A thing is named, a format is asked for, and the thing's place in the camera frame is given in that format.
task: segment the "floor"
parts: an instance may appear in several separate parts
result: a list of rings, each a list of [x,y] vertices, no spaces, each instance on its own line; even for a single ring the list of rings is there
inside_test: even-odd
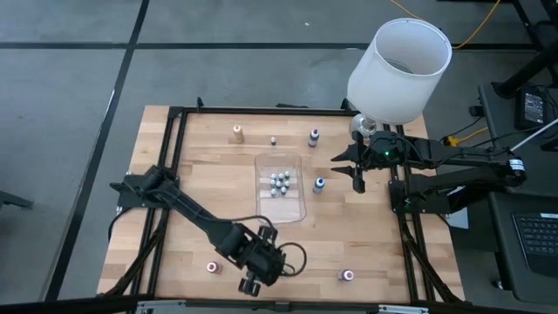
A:
[[[465,40],[491,7],[401,3],[454,43]],[[141,4],[0,0],[0,189],[35,201],[32,211],[0,211],[0,304],[42,299],[115,84],[118,107],[61,298],[95,294],[117,200],[108,183],[120,181],[127,170],[143,106],[191,106],[200,96],[207,106],[281,102],[335,108],[363,55],[345,49],[141,49],[133,52],[128,68],[124,49],[78,45],[128,43]],[[534,21],[543,17],[538,6],[525,7]],[[368,43],[381,24],[399,17],[405,13],[387,0],[151,0],[136,35],[138,43]],[[47,45],[62,42],[76,45]],[[502,4],[473,42],[529,43],[529,38],[514,8]],[[456,51],[424,111],[429,136],[439,138],[472,122],[467,108],[477,103],[477,86],[506,79],[532,57],[528,51]],[[492,255],[466,249],[456,254],[469,301],[558,311],[521,304],[494,289]]]

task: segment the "small bottle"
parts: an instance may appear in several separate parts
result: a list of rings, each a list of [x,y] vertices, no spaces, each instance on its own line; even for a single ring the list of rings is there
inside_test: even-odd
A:
[[[308,139],[308,146],[316,147],[317,139],[319,137],[320,137],[320,133],[317,131],[317,129],[312,130],[312,132],[310,132],[310,138]]]
[[[235,134],[237,143],[241,144],[244,142],[244,132],[242,131],[241,126],[235,125],[233,127],[233,133]]]
[[[341,270],[337,274],[337,279],[340,281],[349,282],[355,278],[355,274],[351,270]]]
[[[221,273],[221,266],[217,262],[209,262],[208,263],[208,272],[212,274],[219,274]]]
[[[317,178],[316,183],[314,183],[314,193],[322,193],[323,187],[325,186],[325,180],[322,178]]]

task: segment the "wooden table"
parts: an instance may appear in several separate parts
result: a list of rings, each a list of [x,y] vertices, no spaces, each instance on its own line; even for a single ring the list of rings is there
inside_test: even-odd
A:
[[[130,164],[134,174],[144,173],[157,162],[167,112],[167,106],[146,107]],[[243,144],[235,143],[234,124],[244,130]],[[401,238],[387,191],[390,171],[365,173],[363,195],[352,190],[349,176],[330,171],[331,167],[349,164],[330,161],[350,144],[349,124],[349,117],[212,113],[187,116],[180,188],[218,217],[255,214],[254,162],[258,154],[294,152],[302,156],[307,216],[301,222],[279,225],[277,242],[301,243],[308,252],[308,265],[300,276],[280,278],[271,287],[263,286],[257,299],[409,302]],[[316,148],[307,145],[313,128],[320,130]],[[426,137],[422,117],[406,125],[405,133]],[[271,136],[276,136],[276,146],[269,144]],[[326,180],[321,195],[312,193],[318,176]],[[99,292],[110,289],[136,257],[145,217],[144,208],[133,209],[114,226]],[[430,262],[453,293],[463,297],[447,226],[436,215],[422,215],[422,222]],[[257,222],[246,224],[257,230]],[[288,263],[300,265],[302,256],[296,249],[286,252]],[[220,275],[206,271],[210,261],[223,265]],[[140,291],[146,290],[150,269],[151,262],[147,261]],[[354,281],[337,280],[338,271],[343,269],[354,271]],[[417,263],[415,273],[419,295],[424,297]],[[157,297],[254,299],[237,291],[243,275],[244,271],[214,252],[202,231],[176,211],[171,212]]]

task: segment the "black desk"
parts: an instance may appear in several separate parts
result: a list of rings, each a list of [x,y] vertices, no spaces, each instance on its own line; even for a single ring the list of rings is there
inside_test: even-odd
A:
[[[487,116],[490,136],[495,138],[517,131],[514,126],[515,99],[501,98],[490,84],[481,85],[479,95],[480,103]],[[558,101],[558,92],[554,90],[552,95]],[[548,110],[548,117],[555,119],[552,110]],[[552,126],[550,132],[553,132],[555,127],[558,126]],[[513,147],[529,135],[530,133],[519,133],[498,140],[495,145],[497,147]],[[558,197],[558,153],[543,152],[540,149],[541,144],[548,141],[539,136],[515,151],[525,162],[527,180],[513,192]]]
[[[490,135],[494,138],[516,131],[515,100],[500,98],[491,85],[480,86],[479,93]],[[512,147],[528,135],[520,133],[499,140],[499,146]],[[536,274],[527,267],[512,218],[520,211],[558,214],[558,153],[541,151],[540,145],[546,141],[535,138],[516,151],[525,162],[527,181],[508,194],[491,193],[488,202],[502,257],[502,280],[522,302],[558,304],[558,278]]]

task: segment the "white cylinder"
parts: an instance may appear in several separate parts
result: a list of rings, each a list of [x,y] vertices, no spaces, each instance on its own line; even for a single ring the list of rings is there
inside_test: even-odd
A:
[[[379,28],[350,75],[347,99],[380,123],[409,123],[422,113],[451,59],[450,41],[435,26],[392,20]]]

